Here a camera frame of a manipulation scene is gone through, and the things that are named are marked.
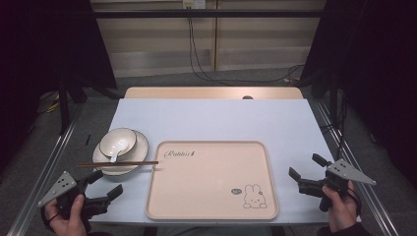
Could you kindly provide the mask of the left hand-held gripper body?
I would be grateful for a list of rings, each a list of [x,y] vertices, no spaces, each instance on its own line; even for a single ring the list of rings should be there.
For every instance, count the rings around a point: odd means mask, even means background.
[[[41,218],[43,224],[53,232],[52,228],[48,225],[45,217],[45,207],[52,200],[57,201],[57,207],[59,213],[65,218],[70,218],[71,207],[78,195],[84,196],[84,206],[81,212],[81,219],[87,232],[91,231],[89,220],[96,215],[107,213],[108,207],[111,201],[107,198],[107,194],[104,197],[88,198],[86,196],[86,189],[88,187],[86,177],[79,180],[75,180],[69,172],[64,171],[53,186],[47,191],[47,193],[38,202],[37,206],[40,208]]]

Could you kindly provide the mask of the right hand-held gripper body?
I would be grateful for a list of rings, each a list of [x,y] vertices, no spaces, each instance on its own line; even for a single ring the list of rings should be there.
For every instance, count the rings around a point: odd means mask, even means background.
[[[325,167],[325,178],[323,180],[301,179],[298,181],[300,194],[321,198],[319,209],[328,212],[331,208],[331,200],[324,194],[323,186],[328,186],[339,193],[341,197],[349,195],[348,182],[359,182],[368,185],[376,185],[377,182],[343,159],[331,162]]]

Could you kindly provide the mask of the person's right hand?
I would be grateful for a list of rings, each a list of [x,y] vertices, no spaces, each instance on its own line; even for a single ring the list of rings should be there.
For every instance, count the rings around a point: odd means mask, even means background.
[[[338,192],[323,186],[324,194],[331,200],[328,210],[328,227],[331,233],[340,232],[357,223],[357,205],[350,197],[341,197]]]

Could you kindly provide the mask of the person's left hand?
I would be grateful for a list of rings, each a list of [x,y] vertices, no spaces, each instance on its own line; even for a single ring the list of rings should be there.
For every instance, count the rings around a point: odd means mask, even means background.
[[[65,219],[58,210],[57,201],[52,200],[45,207],[44,213],[48,225],[56,236],[87,236],[81,219],[81,212],[84,206],[84,196],[78,195],[71,207],[70,218]]]

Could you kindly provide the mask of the white ceramic spoon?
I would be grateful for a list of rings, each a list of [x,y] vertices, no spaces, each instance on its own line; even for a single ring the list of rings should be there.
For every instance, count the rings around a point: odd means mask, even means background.
[[[114,151],[110,157],[110,162],[114,163],[117,160],[119,153],[125,150],[127,146],[128,146],[128,143],[126,141],[120,141],[114,148]]]

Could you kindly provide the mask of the white bowl with dark rim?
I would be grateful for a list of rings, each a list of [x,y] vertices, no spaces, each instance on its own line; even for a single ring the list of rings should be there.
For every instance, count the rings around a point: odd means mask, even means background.
[[[111,157],[114,148],[120,141],[126,141],[128,146],[118,156],[129,153],[135,147],[137,143],[136,133],[128,128],[113,129],[102,137],[98,145],[99,150],[104,156]]]

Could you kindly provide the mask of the white plate with dark rim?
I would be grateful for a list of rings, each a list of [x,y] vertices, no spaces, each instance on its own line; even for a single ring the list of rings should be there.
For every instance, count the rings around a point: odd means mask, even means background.
[[[149,152],[149,142],[148,139],[139,131],[135,131],[137,136],[137,143],[135,147],[127,154],[118,156],[117,161],[118,162],[129,162],[129,161],[144,161],[147,158],[148,152]],[[92,155],[92,161],[94,163],[97,162],[109,162],[110,157],[104,156],[100,150],[99,146],[96,146],[93,155]]]

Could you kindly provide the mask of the beige tray with rabbit print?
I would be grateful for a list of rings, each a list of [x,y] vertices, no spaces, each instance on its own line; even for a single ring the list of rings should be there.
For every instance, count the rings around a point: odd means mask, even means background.
[[[270,220],[278,214],[260,142],[163,142],[147,215],[156,220]]]

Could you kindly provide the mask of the pale blue table mat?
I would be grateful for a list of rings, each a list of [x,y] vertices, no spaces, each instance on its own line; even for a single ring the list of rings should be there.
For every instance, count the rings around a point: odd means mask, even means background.
[[[310,104],[305,99],[132,99],[119,102],[113,127],[142,132],[155,159],[163,142],[260,142],[268,162],[278,203],[270,220],[156,220],[147,215],[149,184],[154,166],[143,166],[118,177],[124,192],[100,223],[137,225],[285,225],[323,223],[317,198],[299,193],[288,175],[290,167],[308,179],[322,179],[324,169],[312,156],[330,158]]]

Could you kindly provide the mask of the dark curtain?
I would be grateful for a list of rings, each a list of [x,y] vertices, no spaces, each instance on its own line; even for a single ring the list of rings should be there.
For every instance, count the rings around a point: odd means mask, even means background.
[[[326,0],[301,80],[347,95],[417,189],[417,0]]]
[[[0,0],[0,173],[36,117],[40,97],[65,88],[115,89],[91,0]]]

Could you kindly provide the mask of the black metal stand post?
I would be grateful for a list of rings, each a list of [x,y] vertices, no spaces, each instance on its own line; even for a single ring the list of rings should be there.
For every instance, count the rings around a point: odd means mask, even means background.
[[[332,126],[337,129],[337,66],[335,64],[330,70],[329,115]]]
[[[69,124],[70,124],[70,114],[68,107],[68,97],[66,90],[66,78],[67,73],[64,67],[60,67],[60,78],[59,78],[59,104],[60,104],[60,114],[61,114],[61,130],[60,134],[63,135]]]

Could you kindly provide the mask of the black horizontal frame bar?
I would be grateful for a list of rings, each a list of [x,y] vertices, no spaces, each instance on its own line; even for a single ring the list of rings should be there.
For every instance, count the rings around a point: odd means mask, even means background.
[[[94,11],[97,19],[135,18],[320,18],[323,10],[135,10]]]

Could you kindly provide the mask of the white wall power outlet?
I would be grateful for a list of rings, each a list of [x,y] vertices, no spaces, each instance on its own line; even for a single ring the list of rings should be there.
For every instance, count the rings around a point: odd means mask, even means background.
[[[186,10],[203,10],[207,7],[206,0],[182,0],[183,8]]]

